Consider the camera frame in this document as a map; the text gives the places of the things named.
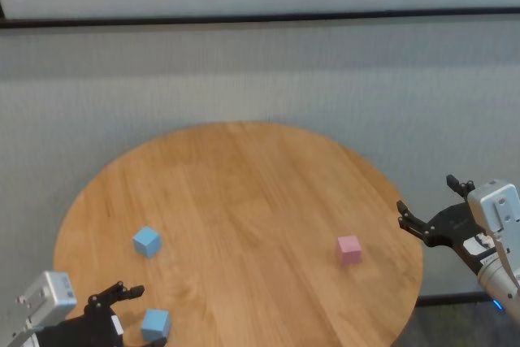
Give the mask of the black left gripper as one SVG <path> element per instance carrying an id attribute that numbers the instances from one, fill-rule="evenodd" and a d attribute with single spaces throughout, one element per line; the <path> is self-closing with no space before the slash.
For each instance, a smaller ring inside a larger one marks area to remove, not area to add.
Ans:
<path id="1" fill-rule="evenodd" d="M 122 328 L 116 325 L 112 317 L 115 312 L 111 306 L 119 301 L 139 298 L 145 291 L 144 285 L 127 288 L 119 281 L 100 293 L 91 295 L 87 302 L 87 311 L 74 319 L 45 327 L 36 332 L 40 346 L 123 346 Z M 147 342 L 142 347 L 165 347 L 167 338 Z"/>

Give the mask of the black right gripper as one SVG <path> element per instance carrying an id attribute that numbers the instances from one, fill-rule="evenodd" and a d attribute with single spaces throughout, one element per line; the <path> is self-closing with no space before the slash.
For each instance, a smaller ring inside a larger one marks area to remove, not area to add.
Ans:
<path id="1" fill-rule="evenodd" d="M 446 175 L 446 185 L 465 201 L 469 193 L 475 190 L 472 180 L 461 182 L 452 174 Z M 401 229 L 424 241 L 428 247 L 450 248 L 475 275 L 483 267 L 483 260 L 496 253 L 492 238 L 475 222 L 466 203 L 449 206 L 427 225 L 402 200 L 396 202 L 396 208 L 400 214 L 398 223 Z"/>

